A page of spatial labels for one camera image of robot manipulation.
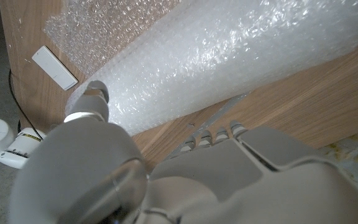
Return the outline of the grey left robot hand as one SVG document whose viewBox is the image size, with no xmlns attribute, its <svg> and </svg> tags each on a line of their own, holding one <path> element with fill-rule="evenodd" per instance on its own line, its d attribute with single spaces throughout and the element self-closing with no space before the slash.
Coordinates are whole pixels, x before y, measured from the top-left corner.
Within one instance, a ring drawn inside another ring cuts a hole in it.
<svg viewBox="0 0 358 224">
<path fill-rule="evenodd" d="M 9 223 L 358 223 L 358 190 L 338 166 L 268 127 L 232 122 L 189 139 L 147 172 L 108 122 L 108 89 L 88 84 L 12 188 Z"/>
</svg>

